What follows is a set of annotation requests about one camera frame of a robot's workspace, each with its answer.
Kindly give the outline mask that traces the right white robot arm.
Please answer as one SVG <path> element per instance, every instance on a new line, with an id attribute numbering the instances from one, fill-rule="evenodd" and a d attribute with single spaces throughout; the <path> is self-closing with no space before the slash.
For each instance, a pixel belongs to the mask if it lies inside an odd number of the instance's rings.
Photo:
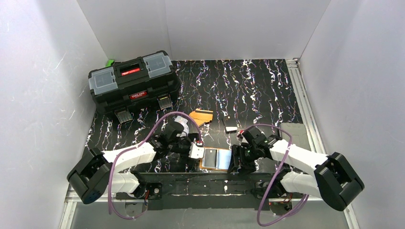
<path id="1" fill-rule="evenodd" d="M 321 198 L 337 211 L 345 210 L 364 190 L 363 181 L 344 155 L 306 150 L 293 144 L 292 135 L 287 131 L 281 128 L 278 131 L 286 134 L 289 140 L 279 135 L 266 136 L 258 124 L 242 130 L 240 136 L 245 142 L 232 145 L 227 172 L 244 176 L 256 171 L 254 161 L 259 158 L 278 161 L 263 198 L 269 192 L 278 195 L 301 193 Z"/>

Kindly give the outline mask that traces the stack of white cards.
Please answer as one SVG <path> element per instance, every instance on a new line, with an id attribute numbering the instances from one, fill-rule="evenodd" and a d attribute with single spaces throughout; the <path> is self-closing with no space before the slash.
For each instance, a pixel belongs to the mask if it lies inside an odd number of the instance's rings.
<path id="1" fill-rule="evenodd" d="M 183 130 L 181 131 L 180 134 L 177 134 L 178 137 L 182 136 L 187 136 L 189 134 L 189 126 L 188 126 L 188 120 L 185 119 L 184 117 L 177 116 L 174 119 L 175 122 L 181 124 L 183 126 Z"/>

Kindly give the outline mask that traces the black card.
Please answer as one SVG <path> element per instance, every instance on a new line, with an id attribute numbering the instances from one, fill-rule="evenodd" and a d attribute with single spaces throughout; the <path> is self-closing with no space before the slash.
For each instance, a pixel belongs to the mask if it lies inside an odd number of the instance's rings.
<path id="1" fill-rule="evenodd" d="M 206 148 L 204 152 L 204 158 L 202 160 L 202 166 L 207 168 L 216 168 L 217 149 Z"/>

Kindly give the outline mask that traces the orange card holder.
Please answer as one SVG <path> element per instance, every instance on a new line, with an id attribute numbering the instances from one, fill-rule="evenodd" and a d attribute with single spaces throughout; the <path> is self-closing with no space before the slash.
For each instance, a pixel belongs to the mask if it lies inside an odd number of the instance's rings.
<path id="1" fill-rule="evenodd" d="M 204 157 L 200 160 L 200 169 L 227 171 L 230 166 L 232 151 L 221 148 L 204 148 Z"/>

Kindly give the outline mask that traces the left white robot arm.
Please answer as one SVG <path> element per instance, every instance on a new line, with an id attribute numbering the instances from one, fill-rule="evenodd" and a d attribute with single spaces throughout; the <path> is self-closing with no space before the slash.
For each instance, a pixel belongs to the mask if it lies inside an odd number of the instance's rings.
<path id="1" fill-rule="evenodd" d="M 151 163 L 173 152 L 198 159 L 203 141 L 198 133 L 189 134 L 187 124 L 174 121 L 164 131 L 150 134 L 143 144 L 119 150 L 86 150 L 67 175 L 67 181 L 84 204 L 98 200 L 108 191 L 135 193 L 144 183 L 128 168 Z"/>

